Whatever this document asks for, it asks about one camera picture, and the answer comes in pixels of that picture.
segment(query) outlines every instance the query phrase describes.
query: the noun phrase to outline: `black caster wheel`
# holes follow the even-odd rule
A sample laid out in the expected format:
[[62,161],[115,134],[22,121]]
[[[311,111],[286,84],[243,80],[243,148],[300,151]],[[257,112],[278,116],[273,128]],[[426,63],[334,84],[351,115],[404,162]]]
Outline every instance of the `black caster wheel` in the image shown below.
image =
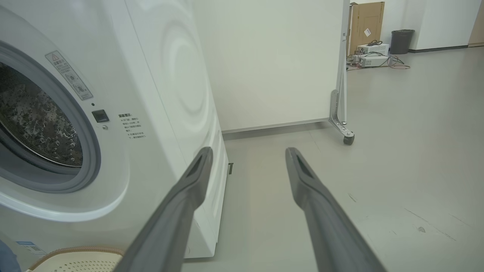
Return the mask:
[[353,144],[353,141],[355,140],[355,136],[353,137],[345,137],[343,139],[343,143],[345,143],[346,145],[352,145]]

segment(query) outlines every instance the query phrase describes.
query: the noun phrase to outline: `black trash can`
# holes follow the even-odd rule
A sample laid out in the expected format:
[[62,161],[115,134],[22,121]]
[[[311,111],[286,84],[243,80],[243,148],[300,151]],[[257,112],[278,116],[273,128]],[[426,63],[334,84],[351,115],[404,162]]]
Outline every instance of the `black trash can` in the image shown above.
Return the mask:
[[415,30],[392,31],[392,44],[390,47],[390,54],[407,54],[414,32]]

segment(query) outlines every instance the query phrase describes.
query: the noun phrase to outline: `grey floor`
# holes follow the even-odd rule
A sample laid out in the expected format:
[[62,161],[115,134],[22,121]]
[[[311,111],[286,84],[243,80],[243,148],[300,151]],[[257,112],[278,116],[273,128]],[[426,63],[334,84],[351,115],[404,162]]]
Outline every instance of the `grey floor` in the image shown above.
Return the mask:
[[401,59],[411,69],[348,72],[352,146],[327,123],[226,135],[234,165],[215,257],[183,271],[317,270],[290,146],[388,271],[484,270],[484,47]]

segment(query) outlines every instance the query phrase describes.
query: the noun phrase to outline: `black square door lock slot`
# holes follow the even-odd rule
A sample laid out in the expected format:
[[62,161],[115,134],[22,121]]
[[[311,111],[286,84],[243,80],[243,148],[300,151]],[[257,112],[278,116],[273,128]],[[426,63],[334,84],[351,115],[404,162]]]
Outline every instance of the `black square door lock slot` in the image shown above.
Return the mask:
[[103,109],[93,111],[92,115],[98,123],[109,121],[109,118],[107,117],[107,114]]

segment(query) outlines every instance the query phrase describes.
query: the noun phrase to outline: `white washing machine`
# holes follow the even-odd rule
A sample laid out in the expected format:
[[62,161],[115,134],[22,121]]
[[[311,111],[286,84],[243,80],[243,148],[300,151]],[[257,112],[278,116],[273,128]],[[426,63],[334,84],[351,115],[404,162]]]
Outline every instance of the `white washing machine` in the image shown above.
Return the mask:
[[186,257],[214,255],[227,153],[184,0],[0,0],[0,232],[126,249],[197,152]]

